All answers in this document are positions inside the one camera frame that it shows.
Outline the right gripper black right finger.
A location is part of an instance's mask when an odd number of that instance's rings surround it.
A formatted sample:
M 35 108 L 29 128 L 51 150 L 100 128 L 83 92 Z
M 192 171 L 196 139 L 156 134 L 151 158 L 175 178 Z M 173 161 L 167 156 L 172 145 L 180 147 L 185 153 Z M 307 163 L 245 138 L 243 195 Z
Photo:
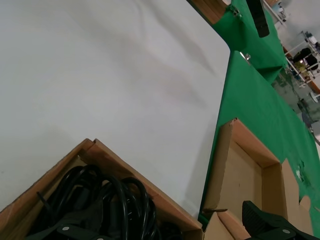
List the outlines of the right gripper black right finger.
M 242 203 L 242 223 L 250 240 L 313 240 L 284 217 L 260 210 L 250 200 Z

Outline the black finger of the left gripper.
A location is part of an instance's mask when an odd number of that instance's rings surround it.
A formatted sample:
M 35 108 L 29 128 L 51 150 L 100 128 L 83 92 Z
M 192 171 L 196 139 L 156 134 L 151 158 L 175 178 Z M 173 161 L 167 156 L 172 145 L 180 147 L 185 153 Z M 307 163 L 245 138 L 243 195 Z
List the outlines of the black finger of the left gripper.
M 248 9 L 252 16 L 255 28 L 260 38 L 265 38 L 270 34 L 263 2 L 261 0 L 246 0 Z

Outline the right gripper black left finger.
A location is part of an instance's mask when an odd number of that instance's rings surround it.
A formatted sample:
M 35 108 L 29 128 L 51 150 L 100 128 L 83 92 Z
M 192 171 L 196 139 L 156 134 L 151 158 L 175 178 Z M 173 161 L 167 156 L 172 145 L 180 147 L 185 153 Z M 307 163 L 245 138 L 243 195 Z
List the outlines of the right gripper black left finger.
M 100 218 L 62 219 L 54 226 L 25 237 L 25 240 L 99 240 Z

